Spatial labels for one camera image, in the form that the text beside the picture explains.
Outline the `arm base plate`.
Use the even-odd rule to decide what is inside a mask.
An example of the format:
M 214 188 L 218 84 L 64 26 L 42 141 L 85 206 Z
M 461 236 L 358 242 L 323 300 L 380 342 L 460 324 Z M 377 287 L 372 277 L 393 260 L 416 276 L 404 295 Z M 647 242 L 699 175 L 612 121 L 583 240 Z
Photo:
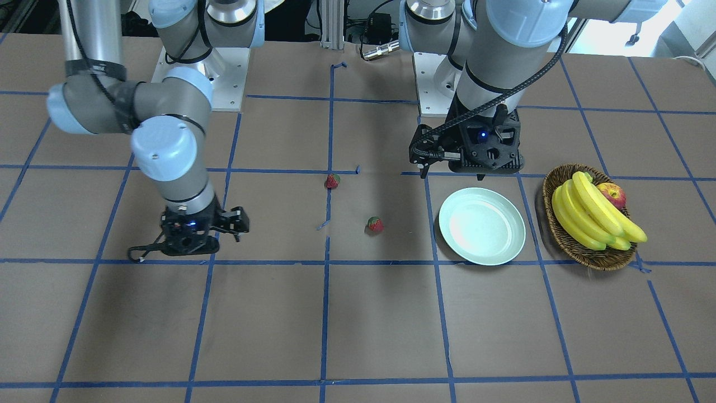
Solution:
M 251 49 L 214 48 L 204 60 L 192 64 L 168 64 L 161 49 L 151 82 L 161 82 L 174 67 L 189 67 L 204 74 L 213 87 L 213 111 L 240 112 Z
M 461 71 L 445 54 L 414 53 L 413 62 L 420 114 L 428 118 L 445 118 Z

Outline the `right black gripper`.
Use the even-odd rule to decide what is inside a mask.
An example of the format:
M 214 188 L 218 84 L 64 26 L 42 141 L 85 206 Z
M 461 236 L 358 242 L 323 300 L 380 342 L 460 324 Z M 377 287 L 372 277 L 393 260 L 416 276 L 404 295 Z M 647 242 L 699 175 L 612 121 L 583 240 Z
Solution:
M 249 232 L 249 216 L 243 207 L 224 210 L 220 206 L 208 206 L 194 214 L 172 212 L 166 208 L 161 218 L 164 241 L 159 250 L 168 256 L 214 254 L 220 250 L 218 240 L 211 231 L 234 235 Z

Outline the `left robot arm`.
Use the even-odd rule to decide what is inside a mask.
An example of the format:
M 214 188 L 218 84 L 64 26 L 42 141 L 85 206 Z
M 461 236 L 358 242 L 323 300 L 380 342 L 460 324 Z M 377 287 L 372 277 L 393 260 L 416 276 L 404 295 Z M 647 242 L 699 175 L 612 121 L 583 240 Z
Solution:
M 663 1 L 402 1 L 399 46 L 443 54 L 460 72 L 445 122 L 421 124 L 409 162 L 425 179 L 452 172 L 514 174 L 524 168 L 517 104 L 566 49 L 568 20 L 642 23 Z

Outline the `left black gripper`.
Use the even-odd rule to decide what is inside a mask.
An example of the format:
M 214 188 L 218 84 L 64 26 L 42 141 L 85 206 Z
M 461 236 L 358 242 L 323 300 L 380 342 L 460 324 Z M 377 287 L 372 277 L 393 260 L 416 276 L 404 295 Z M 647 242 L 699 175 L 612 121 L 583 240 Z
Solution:
M 421 178 L 433 163 L 446 161 L 457 173 L 507 175 L 524 168 L 519 151 L 521 120 L 517 111 L 499 106 L 494 116 L 476 115 L 450 128 L 420 124 L 408 147 L 408 160 L 420 169 Z

